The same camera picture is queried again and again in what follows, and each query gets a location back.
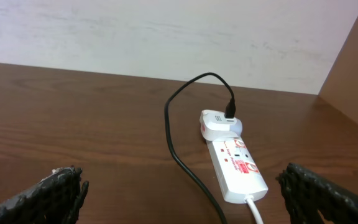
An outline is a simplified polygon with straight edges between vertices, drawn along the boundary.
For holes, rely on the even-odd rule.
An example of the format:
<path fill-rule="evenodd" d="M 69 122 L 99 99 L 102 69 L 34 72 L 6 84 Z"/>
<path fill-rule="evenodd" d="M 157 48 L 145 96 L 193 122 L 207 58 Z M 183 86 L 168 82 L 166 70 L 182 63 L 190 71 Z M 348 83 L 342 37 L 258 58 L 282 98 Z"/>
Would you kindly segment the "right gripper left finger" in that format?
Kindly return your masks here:
<path fill-rule="evenodd" d="M 89 189 L 82 168 L 60 167 L 0 204 L 0 224 L 75 224 Z"/>

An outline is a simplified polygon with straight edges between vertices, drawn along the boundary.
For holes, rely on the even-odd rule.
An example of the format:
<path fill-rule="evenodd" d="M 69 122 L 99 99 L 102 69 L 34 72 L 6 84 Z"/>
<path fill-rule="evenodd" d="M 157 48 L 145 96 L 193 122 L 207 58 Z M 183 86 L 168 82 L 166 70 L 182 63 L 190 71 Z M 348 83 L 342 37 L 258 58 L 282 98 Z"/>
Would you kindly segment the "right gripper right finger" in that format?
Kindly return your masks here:
<path fill-rule="evenodd" d="M 294 163 L 276 180 L 291 224 L 358 224 L 358 195 L 353 192 Z"/>

